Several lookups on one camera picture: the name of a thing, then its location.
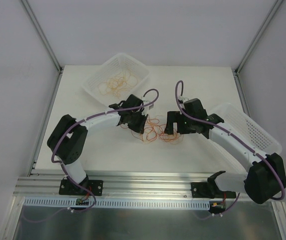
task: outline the white table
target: white table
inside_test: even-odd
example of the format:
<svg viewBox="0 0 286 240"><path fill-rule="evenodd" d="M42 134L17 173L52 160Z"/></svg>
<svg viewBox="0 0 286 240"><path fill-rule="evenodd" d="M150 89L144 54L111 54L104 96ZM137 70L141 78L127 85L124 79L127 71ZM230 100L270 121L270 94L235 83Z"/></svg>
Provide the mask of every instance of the white table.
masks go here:
<svg viewBox="0 0 286 240"><path fill-rule="evenodd" d="M58 88L55 103L46 129L36 170L59 170L59 164L50 161L52 152L46 142L63 115L74 118L90 116L106 109L82 88L81 83L99 66L67 65ZM201 99L210 110L230 102L241 108L231 68L228 67L180 67L149 66L150 79L134 92L141 95L150 88L160 92L159 100L150 111L152 117L177 111L174 88L178 80L184 80L184 96ZM111 127L87 138L81 161L85 170L154 172L154 173L214 173L219 170L240 171L240 165L224 150L198 134L188 134L176 145L156 140L144 144L131 135L130 130Z"/></svg>

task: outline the white plastic basket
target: white plastic basket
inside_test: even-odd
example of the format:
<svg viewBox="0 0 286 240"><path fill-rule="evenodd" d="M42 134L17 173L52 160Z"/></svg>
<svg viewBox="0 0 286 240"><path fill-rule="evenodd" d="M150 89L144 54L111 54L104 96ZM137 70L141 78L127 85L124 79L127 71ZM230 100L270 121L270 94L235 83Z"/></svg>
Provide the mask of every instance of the white plastic basket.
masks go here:
<svg viewBox="0 0 286 240"><path fill-rule="evenodd" d="M86 79L82 87L89 95L108 107L125 100L148 77L149 70L144 64L127 54L119 53Z"/></svg>
<svg viewBox="0 0 286 240"><path fill-rule="evenodd" d="M268 154L281 153L282 146L279 142L261 128L253 119L239 111L232 104L223 103L218 105L209 111L209 114L213 113L219 115L258 149Z"/></svg>

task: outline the gray wall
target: gray wall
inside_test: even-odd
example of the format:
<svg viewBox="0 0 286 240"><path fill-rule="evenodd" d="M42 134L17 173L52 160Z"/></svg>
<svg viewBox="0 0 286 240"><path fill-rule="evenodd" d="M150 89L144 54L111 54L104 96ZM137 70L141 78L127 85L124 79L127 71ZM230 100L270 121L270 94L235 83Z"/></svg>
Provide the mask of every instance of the gray wall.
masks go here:
<svg viewBox="0 0 286 240"><path fill-rule="evenodd" d="M275 0L30 0L62 65L237 67Z"/></svg>
<svg viewBox="0 0 286 240"><path fill-rule="evenodd" d="M251 116L282 144L286 170L286 1L240 79Z"/></svg>
<svg viewBox="0 0 286 240"><path fill-rule="evenodd" d="M57 71L18 0L0 0L0 227L30 163Z"/></svg>

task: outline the purple cable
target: purple cable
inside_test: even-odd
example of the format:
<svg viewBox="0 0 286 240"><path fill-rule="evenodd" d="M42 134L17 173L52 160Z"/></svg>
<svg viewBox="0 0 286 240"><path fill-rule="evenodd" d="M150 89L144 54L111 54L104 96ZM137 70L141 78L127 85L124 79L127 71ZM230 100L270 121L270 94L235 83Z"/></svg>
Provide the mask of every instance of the purple cable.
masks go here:
<svg viewBox="0 0 286 240"><path fill-rule="evenodd" d="M47 217L45 219L42 219L42 220L29 220L28 218L25 217L25 206L23 206L22 213L21 213L21 218L23 220L29 222L29 223L32 223L32 224L39 224L39 223L42 223L42 222L45 222L45 221L51 219L53 216L57 215L58 213L60 213L63 210L67 210L67 207L59 209L58 211L56 211L55 213L53 213L52 215L50 215L49 217Z"/></svg>
<svg viewBox="0 0 286 240"><path fill-rule="evenodd" d="M212 122L208 122L208 121L204 121L204 120L201 120L201 119L194 118L194 117L188 115L186 112L184 112L184 110L182 109L181 105L179 104L178 95L177 95L177 91L178 91L178 86L179 86L179 84L182 84L181 96L183 95L183 91L184 91L183 86L184 86L184 83L183 83L182 80L180 80L180 81L177 82L177 84L176 84L176 86L175 86L175 99L176 99L177 106L178 106L179 110L181 111L181 113L182 113L183 115L185 115L187 118L192 119L192 120L194 120L194 121L197 121L197 122L199 122L199 123L203 123L203 124L205 123L205 124L208 124L208 125L212 125L212 126L214 126L214 127L217 127L218 129L220 129L220 130L226 132L227 134L230 134L230 136L232 136L233 138L235 138L240 144L242 144L242 145L243 145L246 149L248 149L251 153L253 153L253 154L255 153L255 150L253 150L250 146L248 146L248 145L247 145L245 142L243 142L238 136L236 136L235 134L231 133L229 130L227 130L227 129L221 127L220 125L214 124L214 123L212 123ZM279 186L280 186L280 188L281 188L281 197L278 197L278 198L276 198L276 197L271 197L271 199L273 199L273 200L278 200L278 201L283 200L284 197L285 197L285 189L284 189L284 186L283 186L283 184L282 184L281 179L279 178L279 176L277 175L277 173L275 172L275 170L273 169L273 167L271 166L271 164L269 164L269 162L268 162L262 155L260 155L260 154L257 153L256 156L257 156L259 159L261 159L261 160L268 166L268 168L269 168L269 169L271 170L271 172L273 173L274 177L276 178L276 180L277 180L277 182L278 182L278 184L279 184Z"/></svg>
<svg viewBox="0 0 286 240"><path fill-rule="evenodd" d="M227 213L231 208L233 208L234 206L235 206L235 204L236 204L236 202L237 202L237 200L238 200L238 198L239 198L239 195L240 195L240 193L238 193L238 195L236 196L236 198L235 198L235 200L234 200L234 202L224 211L224 212L222 212L221 214L225 214L225 213ZM210 219L211 217L216 217L216 216L221 216L221 214L214 214L214 215L209 215L209 216L206 216L206 217L204 217L204 218L201 218L201 217L199 217L199 216L197 216L196 214L194 214L194 216L198 219L198 220L208 220L208 219Z"/></svg>

